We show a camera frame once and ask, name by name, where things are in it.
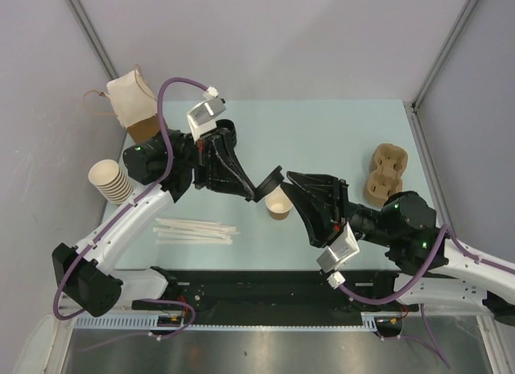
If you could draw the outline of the brown paper cup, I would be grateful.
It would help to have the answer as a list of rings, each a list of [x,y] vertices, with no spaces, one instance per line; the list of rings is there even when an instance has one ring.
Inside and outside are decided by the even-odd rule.
[[[293,208],[293,203],[280,187],[265,197],[265,205],[270,217],[274,220],[286,219]]]

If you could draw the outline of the black cup lid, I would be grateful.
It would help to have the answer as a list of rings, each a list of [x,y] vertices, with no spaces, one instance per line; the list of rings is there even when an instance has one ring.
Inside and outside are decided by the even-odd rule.
[[[284,180],[282,167],[277,166],[265,179],[256,187],[256,199],[260,200],[279,187]]]

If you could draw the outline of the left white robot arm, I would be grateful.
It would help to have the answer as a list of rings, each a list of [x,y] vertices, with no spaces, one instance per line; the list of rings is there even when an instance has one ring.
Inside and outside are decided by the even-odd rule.
[[[84,239],[53,250],[54,316],[69,320],[87,312],[100,317],[119,302],[173,307],[178,290],[163,271],[150,267],[116,273],[116,264],[153,217],[177,203],[191,185],[256,200],[256,188],[237,159],[236,144],[236,130],[224,120],[198,141],[190,133],[166,129],[126,148],[123,163],[141,186]]]

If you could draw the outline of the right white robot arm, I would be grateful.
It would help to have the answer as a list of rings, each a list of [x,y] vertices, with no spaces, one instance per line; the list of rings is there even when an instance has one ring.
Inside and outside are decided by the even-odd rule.
[[[310,245],[322,249],[317,262],[334,290],[391,310],[425,275],[453,277],[485,290],[482,306],[497,322],[514,324],[514,265],[465,245],[450,225],[438,225],[435,209],[417,192],[397,192],[377,210],[351,202],[343,179],[293,171],[286,177],[281,189],[300,215]],[[399,289],[381,283],[371,298],[350,290],[340,267],[357,255],[359,240],[385,247],[385,256],[411,279]]]

